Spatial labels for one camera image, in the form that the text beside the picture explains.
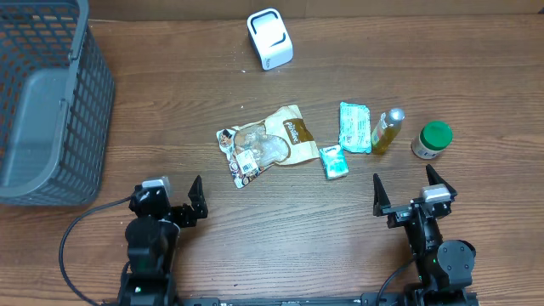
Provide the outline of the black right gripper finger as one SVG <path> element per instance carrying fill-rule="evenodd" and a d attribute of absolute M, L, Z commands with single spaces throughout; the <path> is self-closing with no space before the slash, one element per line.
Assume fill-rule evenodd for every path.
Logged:
<path fill-rule="evenodd" d="M 372 178 L 374 188 L 373 215 L 381 217 L 384 214 L 388 214 L 391 203 L 379 175 L 374 173 Z"/>
<path fill-rule="evenodd" d="M 426 173 L 428 177 L 428 182 L 430 185 L 436 185 L 436 184 L 443 184 L 447 190 L 450 192 L 450 195 L 452 198 L 455 198 L 457 196 L 457 191 L 448 184 L 443 178 L 441 178 L 440 175 L 434 170 L 434 168 L 430 165 L 426 165 Z"/>

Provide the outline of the green lid labelled jar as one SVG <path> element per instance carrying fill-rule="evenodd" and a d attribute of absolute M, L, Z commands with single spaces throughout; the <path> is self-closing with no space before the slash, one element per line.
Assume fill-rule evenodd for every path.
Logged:
<path fill-rule="evenodd" d="M 429 122 L 413 139 L 411 149 L 417 157 L 431 160 L 438 157 L 451 144 L 453 137 L 451 127 L 447 123 Z"/>

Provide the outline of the teal tissue pack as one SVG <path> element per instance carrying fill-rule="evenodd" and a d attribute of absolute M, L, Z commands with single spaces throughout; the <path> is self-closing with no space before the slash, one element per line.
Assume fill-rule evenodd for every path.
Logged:
<path fill-rule="evenodd" d="M 339 144 L 321 148 L 319 153 L 328 180 L 341 178 L 349 173 L 343 148 Z"/>

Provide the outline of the yellow liquid bottle silver cap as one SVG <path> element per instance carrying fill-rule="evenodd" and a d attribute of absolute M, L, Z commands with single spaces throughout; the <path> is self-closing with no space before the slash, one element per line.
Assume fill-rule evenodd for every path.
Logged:
<path fill-rule="evenodd" d="M 393 108 L 381 114 L 377 125 L 371 132 L 371 152 L 383 154 L 400 132 L 405 119 L 405 112 Z"/>

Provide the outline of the teal wet wipes pack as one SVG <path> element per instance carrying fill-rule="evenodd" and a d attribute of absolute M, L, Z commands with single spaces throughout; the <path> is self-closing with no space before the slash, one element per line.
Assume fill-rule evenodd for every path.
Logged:
<path fill-rule="evenodd" d="M 371 153 L 370 110 L 365 105 L 340 103 L 339 144 L 351 153 Z"/>

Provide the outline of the brown snack bag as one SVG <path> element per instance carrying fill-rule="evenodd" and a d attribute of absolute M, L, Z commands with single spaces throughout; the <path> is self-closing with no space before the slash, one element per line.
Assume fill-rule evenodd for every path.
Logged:
<path fill-rule="evenodd" d="M 291 166 L 319 157 L 297 105 L 282 106 L 258 122 L 221 129 L 216 138 L 238 189 L 274 165 Z"/>

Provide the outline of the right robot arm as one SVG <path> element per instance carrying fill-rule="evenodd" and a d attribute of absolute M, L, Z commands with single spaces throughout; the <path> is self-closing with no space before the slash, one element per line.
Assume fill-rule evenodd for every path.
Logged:
<path fill-rule="evenodd" d="M 442 179 L 431 165 L 426 166 L 429 185 L 405 206 L 394 207 L 383 187 L 382 180 L 373 175 L 373 215 L 385 216 L 387 226 L 405 229 L 411 256 L 407 263 L 395 270 L 382 284 L 376 305 L 434 306 L 479 304 L 475 293 L 467 292 L 473 283 L 475 247 L 465 240 L 445 241 L 439 231 L 438 220 L 451 213 L 457 191 Z M 408 284 L 402 293 L 386 297 L 390 282 L 411 264 L 416 266 L 419 281 Z"/>

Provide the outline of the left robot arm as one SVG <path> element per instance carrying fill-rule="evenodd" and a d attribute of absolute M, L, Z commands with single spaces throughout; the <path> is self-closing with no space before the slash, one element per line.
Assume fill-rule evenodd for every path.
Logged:
<path fill-rule="evenodd" d="M 173 277 L 173 261 L 182 228 L 194 227 L 208 215 L 201 177 L 191 185 L 189 204 L 169 201 L 168 177 L 148 178 L 134 187 L 129 209 L 136 219 L 126 230 L 127 266 L 117 297 L 120 306 L 169 306 L 181 301 Z"/>

